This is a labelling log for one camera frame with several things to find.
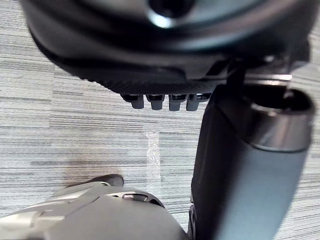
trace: gray carpet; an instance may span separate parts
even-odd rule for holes
[[[320,103],[320,23],[312,63],[293,86]],[[205,109],[134,110],[99,84],[79,80],[36,48],[17,0],[0,0],[0,216],[66,185],[108,173],[159,197],[186,228]],[[320,240],[320,118],[291,210],[277,239]]]

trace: striped carpet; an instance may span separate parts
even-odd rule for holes
[[[312,62],[293,86],[320,103],[320,23]],[[134,110],[99,84],[50,63],[27,31],[17,0],[0,0],[0,217],[66,185],[119,173],[150,192],[186,228],[205,104],[197,112]],[[320,240],[320,118],[278,240]]]

